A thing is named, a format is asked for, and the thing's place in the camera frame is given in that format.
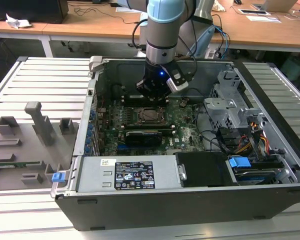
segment blue clip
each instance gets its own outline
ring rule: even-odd
[[[251,168],[251,163],[247,157],[238,156],[229,159],[232,168]]]
[[[65,172],[56,172],[52,175],[53,183],[64,183],[66,181],[66,173]]]

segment sticker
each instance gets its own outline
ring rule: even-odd
[[[114,166],[117,162],[117,159],[101,159],[100,166],[107,167],[107,166]]]
[[[116,190],[155,189],[152,161],[115,162],[114,165],[114,188]]]

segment computer case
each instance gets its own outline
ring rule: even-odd
[[[8,14],[30,22],[61,24],[68,10],[67,0],[0,0],[0,21],[6,20]]]

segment desk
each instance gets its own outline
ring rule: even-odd
[[[96,5],[87,2],[70,2],[71,5],[81,5],[80,7],[71,6],[62,24],[31,23],[33,27],[15,29],[6,22],[0,21],[0,37],[12,39],[34,39],[40,40],[46,57],[53,57],[50,41],[80,41],[80,42],[102,42],[102,43],[131,43],[131,34],[135,24],[140,20],[139,13],[116,12],[115,7],[110,5]],[[106,14],[90,11],[83,16],[75,13],[75,9],[96,8]]]
[[[230,7],[232,0],[219,0],[226,12],[212,12],[219,14],[222,19],[223,30],[231,37],[232,49],[249,49],[264,51],[300,52],[300,21],[289,20],[285,13],[276,13],[282,23],[253,22],[245,15],[237,14]],[[235,6],[237,9],[252,9],[251,3],[262,3],[264,0],[242,0],[243,4]],[[82,2],[71,2],[79,5]],[[114,7],[96,6],[97,9],[112,16],[122,17],[127,23],[137,22],[139,13],[116,12]],[[2,38],[36,39],[42,42],[47,57],[53,57],[50,41],[82,41],[105,43],[131,43],[131,34],[134,24],[124,24],[120,18],[90,11],[83,16],[78,16],[74,8],[69,6],[68,16],[63,24],[33,23],[33,27],[14,29],[5,22],[0,22],[0,36]],[[214,23],[219,25],[217,16],[213,17]],[[210,48],[216,49],[221,42],[219,34],[212,38]]]
[[[232,49],[300,52],[300,21],[290,20],[285,13],[275,13],[281,23],[250,21],[244,14],[237,14],[238,9],[254,9],[251,4],[262,4],[265,0],[242,0],[242,5],[236,5],[232,0],[219,0],[226,12],[212,12],[220,15],[223,30],[230,35]],[[300,5],[295,4],[293,9],[299,10]],[[220,25],[217,16],[213,22]],[[211,43],[221,42],[220,34],[216,33]]]

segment power supply label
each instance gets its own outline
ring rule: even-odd
[[[155,189],[152,161],[116,162],[114,188],[116,190]]]

